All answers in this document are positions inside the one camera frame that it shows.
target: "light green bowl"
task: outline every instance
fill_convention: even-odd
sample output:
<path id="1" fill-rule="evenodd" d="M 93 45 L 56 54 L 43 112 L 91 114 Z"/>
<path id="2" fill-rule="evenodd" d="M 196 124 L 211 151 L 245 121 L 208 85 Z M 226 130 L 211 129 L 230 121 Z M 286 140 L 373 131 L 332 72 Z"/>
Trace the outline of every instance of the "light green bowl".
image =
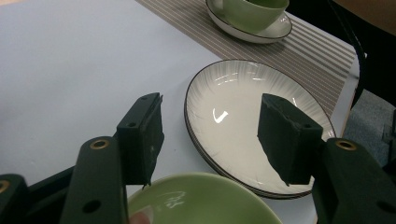
<path id="1" fill-rule="evenodd" d="M 143 211 L 151 224 L 281 223 L 261 198 L 236 182 L 206 173 L 172 175 L 128 200 L 129 216 Z"/>

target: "striped table runner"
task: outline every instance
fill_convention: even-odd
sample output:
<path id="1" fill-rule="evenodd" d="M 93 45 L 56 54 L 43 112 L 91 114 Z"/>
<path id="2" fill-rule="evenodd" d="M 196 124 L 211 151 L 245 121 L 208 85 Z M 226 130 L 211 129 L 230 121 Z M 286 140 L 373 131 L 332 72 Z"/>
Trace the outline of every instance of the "striped table runner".
<path id="1" fill-rule="evenodd" d="M 136 0 L 221 59 L 265 63 L 305 87 L 330 116 L 355 59 L 354 49 L 290 15 L 290 35 L 259 45 L 230 36 L 210 19 L 205 0 Z"/>

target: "gray floor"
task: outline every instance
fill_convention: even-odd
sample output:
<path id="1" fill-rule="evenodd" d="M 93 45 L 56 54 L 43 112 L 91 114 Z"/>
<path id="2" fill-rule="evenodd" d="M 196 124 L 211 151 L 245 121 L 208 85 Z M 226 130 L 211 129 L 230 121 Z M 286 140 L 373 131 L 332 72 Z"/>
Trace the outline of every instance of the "gray floor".
<path id="1" fill-rule="evenodd" d="M 384 128 L 391 127 L 395 107 L 369 91 L 364 91 L 346 122 L 344 138 L 364 146 L 381 166 L 388 163 L 389 144 Z"/>

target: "table surface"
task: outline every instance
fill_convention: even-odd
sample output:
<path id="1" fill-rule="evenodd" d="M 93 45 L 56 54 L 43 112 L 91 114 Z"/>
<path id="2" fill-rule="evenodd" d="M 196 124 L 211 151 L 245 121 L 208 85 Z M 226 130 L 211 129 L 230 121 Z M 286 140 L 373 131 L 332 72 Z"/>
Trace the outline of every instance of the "table surface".
<path id="1" fill-rule="evenodd" d="M 165 140 L 153 180 L 215 173 L 187 133 L 185 92 L 220 58 L 134 0 L 0 2 L 0 174 L 32 185 L 73 166 L 87 140 L 112 135 L 134 101 L 163 94 Z M 340 136 L 357 62 L 331 121 Z M 128 194 L 140 189 L 129 186 Z M 283 223 L 313 223 L 311 195 L 264 199 Z"/>

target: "white plate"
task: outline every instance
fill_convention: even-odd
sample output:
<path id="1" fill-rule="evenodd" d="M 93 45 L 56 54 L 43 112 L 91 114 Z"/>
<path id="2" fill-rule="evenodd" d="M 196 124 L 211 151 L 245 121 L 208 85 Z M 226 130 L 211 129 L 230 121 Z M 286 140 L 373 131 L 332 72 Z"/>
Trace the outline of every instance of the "white plate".
<path id="1" fill-rule="evenodd" d="M 221 175 L 270 198 L 304 196 L 309 185 L 290 185 L 272 168 L 257 137 L 263 93 L 297 105 L 323 127 L 322 139 L 334 137 L 329 118 L 314 97 L 272 67 L 248 61 L 222 61 L 201 70 L 191 81 L 185 120 L 192 142 Z"/>
<path id="2" fill-rule="evenodd" d="M 275 43 L 291 32 L 291 21 L 289 17 L 282 13 L 280 17 L 268 28 L 257 34 L 250 34 L 231 26 L 225 19 L 222 0 L 206 0 L 207 11 L 213 22 L 224 32 L 239 39 L 257 44 Z"/>

